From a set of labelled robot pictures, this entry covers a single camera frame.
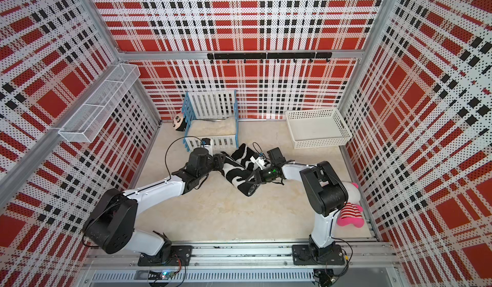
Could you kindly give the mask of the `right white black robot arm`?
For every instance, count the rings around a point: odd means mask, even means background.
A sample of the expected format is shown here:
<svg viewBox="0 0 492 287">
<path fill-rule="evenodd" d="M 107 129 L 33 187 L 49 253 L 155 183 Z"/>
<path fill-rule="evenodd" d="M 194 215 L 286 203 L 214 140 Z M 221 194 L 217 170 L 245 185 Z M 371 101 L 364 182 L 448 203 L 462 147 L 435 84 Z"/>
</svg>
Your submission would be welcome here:
<svg viewBox="0 0 492 287">
<path fill-rule="evenodd" d="M 315 212 L 315 224 L 309 236 L 307 250 L 312 261 L 326 263 L 341 255 L 342 249 L 333 238 L 334 221 L 349 201 L 349 193 L 331 164 L 322 161 L 316 165 L 298 164 L 286 160 L 277 147 L 268 152 L 249 156 L 256 164 L 254 184 L 272 183 L 276 179 L 301 182 L 307 199 Z"/>
</svg>

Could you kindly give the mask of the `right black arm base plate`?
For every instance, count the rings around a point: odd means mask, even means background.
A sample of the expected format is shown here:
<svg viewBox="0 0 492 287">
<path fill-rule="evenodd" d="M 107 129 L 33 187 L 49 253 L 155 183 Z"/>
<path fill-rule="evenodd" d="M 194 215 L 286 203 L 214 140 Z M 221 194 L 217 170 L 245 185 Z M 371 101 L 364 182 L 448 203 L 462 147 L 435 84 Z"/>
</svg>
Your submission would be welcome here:
<svg viewBox="0 0 492 287">
<path fill-rule="evenodd" d="M 321 249 L 315 245 L 294 245 L 292 256 L 294 265 L 345 265 L 341 246 L 333 243 Z"/>
</svg>

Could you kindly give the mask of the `white plastic basket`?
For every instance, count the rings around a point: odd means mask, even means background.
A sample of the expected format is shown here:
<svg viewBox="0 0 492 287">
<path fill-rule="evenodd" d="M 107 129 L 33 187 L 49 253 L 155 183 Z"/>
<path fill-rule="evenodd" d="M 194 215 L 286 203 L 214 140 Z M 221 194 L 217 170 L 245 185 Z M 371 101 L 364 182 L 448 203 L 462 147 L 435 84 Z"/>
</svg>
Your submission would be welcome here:
<svg viewBox="0 0 492 287">
<path fill-rule="evenodd" d="M 345 146 L 353 137 L 338 109 L 284 113 L 294 149 Z"/>
</svg>

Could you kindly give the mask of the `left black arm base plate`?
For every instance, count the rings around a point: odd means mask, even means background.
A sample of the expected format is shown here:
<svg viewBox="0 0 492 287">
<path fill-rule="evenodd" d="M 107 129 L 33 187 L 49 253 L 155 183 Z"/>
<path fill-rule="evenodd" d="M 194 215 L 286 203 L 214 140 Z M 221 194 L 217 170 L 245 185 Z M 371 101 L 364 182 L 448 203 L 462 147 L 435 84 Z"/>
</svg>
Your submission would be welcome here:
<svg viewBox="0 0 492 287">
<path fill-rule="evenodd" d="M 141 253 L 138 266 L 140 267 L 171 267 L 189 266 L 192 256 L 192 246 L 163 246 L 156 255 Z"/>
</svg>

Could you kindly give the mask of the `grey zebra plush pillowcase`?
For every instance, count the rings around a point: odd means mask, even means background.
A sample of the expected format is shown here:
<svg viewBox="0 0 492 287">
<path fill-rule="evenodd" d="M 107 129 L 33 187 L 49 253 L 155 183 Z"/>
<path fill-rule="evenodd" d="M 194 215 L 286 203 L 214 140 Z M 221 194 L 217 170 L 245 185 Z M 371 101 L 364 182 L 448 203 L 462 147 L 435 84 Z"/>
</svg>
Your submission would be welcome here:
<svg viewBox="0 0 492 287">
<path fill-rule="evenodd" d="M 247 197 L 252 196 L 247 194 L 250 185 L 246 184 L 252 177 L 254 170 L 254 165 L 250 161 L 250 158 L 256 153 L 256 151 L 246 144 L 241 144 L 231 155 L 227 154 L 225 151 L 220 152 L 220 154 L 226 156 L 221 174 L 229 183 Z"/>
</svg>

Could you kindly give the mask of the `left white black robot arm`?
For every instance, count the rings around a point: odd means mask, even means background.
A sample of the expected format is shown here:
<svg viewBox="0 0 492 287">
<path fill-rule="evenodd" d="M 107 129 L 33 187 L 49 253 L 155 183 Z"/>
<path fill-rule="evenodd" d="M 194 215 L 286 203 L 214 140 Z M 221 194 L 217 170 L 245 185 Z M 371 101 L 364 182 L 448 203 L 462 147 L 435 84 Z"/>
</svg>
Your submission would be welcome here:
<svg viewBox="0 0 492 287">
<path fill-rule="evenodd" d="M 137 217 L 146 210 L 197 188 L 211 172 L 223 170 L 224 154 L 211 155 L 206 148 L 196 148 L 183 168 L 164 179 L 141 188 L 106 191 L 86 223 L 83 240 L 107 254 L 123 249 L 147 257 L 170 255 L 172 242 L 163 233 L 148 233 L 135 228 Z"/>
</svg>

